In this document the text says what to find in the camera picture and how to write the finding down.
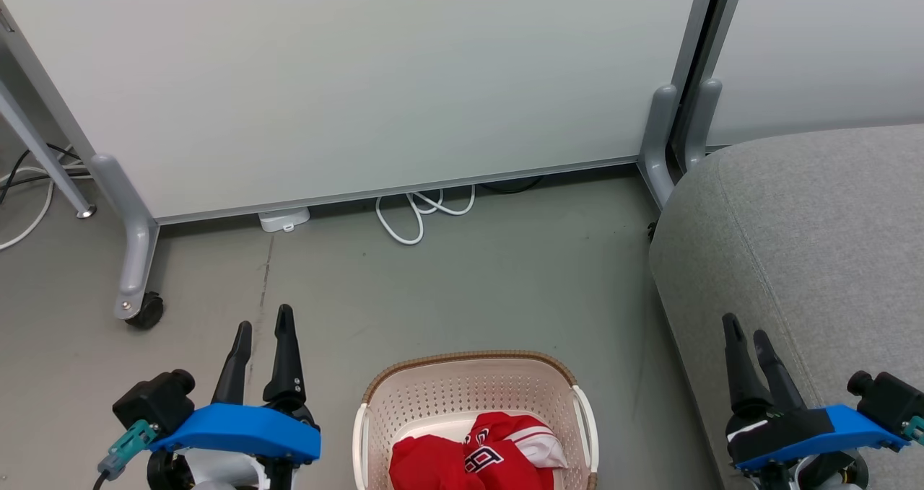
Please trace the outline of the black caster wheel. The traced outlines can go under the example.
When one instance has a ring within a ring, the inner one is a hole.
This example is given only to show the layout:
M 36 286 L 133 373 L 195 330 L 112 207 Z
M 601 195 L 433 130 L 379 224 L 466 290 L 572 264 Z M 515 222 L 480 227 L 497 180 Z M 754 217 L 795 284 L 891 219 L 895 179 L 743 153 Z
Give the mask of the black caster wheel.
M 146 292 L 141 302 L 141 309 L 138 313 L 126 319 L 126 324 L 138 330 L 149 330 L 154 328 L 162 319 L 165 311 L 165 303 L 157 292 Z

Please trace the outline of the slanted grey metal leg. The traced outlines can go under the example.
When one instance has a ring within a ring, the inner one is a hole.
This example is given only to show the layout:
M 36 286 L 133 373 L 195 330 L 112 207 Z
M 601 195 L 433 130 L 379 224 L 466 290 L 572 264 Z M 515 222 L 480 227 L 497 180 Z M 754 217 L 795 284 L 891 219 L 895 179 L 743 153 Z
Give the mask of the slanted grey metal leg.
M 13 132 L 25 144 L 27 150 L 32 152 L 32 156 L 49 174 L 53 184 L 65 195 L 67 201 L 73 205 L 77 212 L 77 217 L 87 219 L 95 214 L 96 206 L 90 204 L 84 198 L 74 181 L 67 175 L 65 168 L 53 154 L 53 149 L 40 137 L 40 133 L 37 132 L 32 121 L 27 118 L 9 88 L 4 84 L 3 79 L 0 79 L 0 115 L 3 115 L 9 127 L 13 129 Z

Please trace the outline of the cream perforated laundry basket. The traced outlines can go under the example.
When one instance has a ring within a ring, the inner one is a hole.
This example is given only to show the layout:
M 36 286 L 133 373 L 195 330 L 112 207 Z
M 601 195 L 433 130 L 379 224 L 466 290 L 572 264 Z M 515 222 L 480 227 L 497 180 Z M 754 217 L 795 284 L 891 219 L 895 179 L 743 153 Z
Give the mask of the cream perforated laundry basket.
M 367 386 L 352 433 L 357 490 L 393 490 L 393 445 L 439 435 L 460 441 L 476 418 L 501 411 L 549 427 L 567 461 L 554 490 L 598 490 L 598 431 L 590 401 L 570 369 L 535 351 L 467 351 L 410 359 Z

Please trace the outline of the red and white jersey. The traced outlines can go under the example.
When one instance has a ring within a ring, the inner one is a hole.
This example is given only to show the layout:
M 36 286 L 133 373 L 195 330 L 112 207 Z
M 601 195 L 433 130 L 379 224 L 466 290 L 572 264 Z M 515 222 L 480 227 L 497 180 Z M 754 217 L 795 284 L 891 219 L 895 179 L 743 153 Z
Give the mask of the red and white jersey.
M 563 444 L 528 415 L 483 412 L 460 441 L 426 434 L 393 446 L 395 490 L 555 490 L 567 470 Z

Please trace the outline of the grey upright partition foot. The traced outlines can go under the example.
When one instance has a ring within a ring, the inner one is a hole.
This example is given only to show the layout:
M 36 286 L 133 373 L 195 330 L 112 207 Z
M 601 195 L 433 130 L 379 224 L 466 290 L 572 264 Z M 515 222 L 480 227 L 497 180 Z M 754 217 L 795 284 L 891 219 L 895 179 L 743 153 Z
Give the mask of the grey upright partition foot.
M 682 165 L 684 172 L 696 167 L 706 158 L 706 142 L 712 120 L 718 105 L 722 82 L 710 78 L 697 87 L 696 95 L 690 103 L 689 122 L 682 141 Z
M 655 90 L 637 158 L 638 171 L 660 210 L 674 189 L 668 171 L 667 148 L 678 101 L 679 91 L 672 84 Z

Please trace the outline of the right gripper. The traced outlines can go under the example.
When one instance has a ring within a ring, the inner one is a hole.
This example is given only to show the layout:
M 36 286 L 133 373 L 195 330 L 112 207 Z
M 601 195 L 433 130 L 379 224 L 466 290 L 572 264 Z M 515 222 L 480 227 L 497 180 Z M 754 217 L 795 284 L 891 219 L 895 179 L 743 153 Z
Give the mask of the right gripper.
M 733 415 L 762 416 L 772 408 L 772 400 L 779 412 L 804 410 L 805 401 L 767 333 L 756 330 L 753 342 L 771 395 L 756 374 L 748 336 L 737 317 L 726 313 L 722 325 Z M 792 463 L 771 463 L 750 473 L 750 483 L 753 490 L 868 490 L 869 469 L 857 450 L 829 452 Z

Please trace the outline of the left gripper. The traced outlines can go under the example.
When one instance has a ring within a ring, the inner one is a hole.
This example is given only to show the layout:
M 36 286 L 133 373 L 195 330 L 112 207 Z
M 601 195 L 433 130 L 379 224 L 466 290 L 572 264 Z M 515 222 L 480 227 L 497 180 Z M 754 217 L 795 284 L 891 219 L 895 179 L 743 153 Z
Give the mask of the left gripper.
M 263 389 L 267 407 L 306 412 L 300 345 L 294 310 L 281 304 L 275 322 L 271 380 Z M 242 321 L 219 375 L 212 403 L 244 404 L 245 373 L 252 352 L 252 325 Z M 286 458 L 253 457 L 218 450 L 159 450 L 149 455 L 149 490 L 293 490 L 297 465 Z

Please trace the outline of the grey fabric sofa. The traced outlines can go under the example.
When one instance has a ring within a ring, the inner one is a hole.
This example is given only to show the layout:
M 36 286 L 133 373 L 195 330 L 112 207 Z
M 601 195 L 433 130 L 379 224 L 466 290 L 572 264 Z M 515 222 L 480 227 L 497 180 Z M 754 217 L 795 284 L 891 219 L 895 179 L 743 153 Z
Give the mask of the grey fabric sofa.
M 860 369 L 924 392 L 924 124 L 799 133 L 713 152 L 650 246 L 722 490 L 731 467 L 722 319 L 768 333 L 806 405 L 855 405 Z

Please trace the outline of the grey partition foot with caster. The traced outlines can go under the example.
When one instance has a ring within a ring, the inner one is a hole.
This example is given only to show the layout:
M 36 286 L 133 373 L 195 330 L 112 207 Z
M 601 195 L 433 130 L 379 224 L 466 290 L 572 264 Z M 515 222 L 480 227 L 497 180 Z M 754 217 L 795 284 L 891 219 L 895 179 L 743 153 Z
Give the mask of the grey partition foot with caster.
M 147 282 L 160 227 L 115 157 L 93 155 L 90 171 L 125 228 L 126 250 L 113 314 L 126 322 L 141 309 L 143 296 L 149 291 Z

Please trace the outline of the white power adapter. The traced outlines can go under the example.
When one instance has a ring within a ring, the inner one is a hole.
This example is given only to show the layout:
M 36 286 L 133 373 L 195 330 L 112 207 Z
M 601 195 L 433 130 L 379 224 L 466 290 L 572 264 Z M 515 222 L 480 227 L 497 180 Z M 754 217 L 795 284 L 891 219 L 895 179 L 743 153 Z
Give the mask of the white power adapter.
M 258 220 L 264 232 L 292 232 L 295 227 L 310 220 L 308 207 L 294 209 L 280 209 L 273 211 L 260 211 Z

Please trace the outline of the large white partition panel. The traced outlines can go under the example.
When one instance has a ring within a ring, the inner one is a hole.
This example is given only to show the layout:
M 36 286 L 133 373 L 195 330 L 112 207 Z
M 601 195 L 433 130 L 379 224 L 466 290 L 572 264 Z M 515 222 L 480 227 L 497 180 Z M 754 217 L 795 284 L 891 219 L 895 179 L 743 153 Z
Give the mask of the large white partition panel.
M 695 0 L 0 0 L 161 222 L 632 162 Z

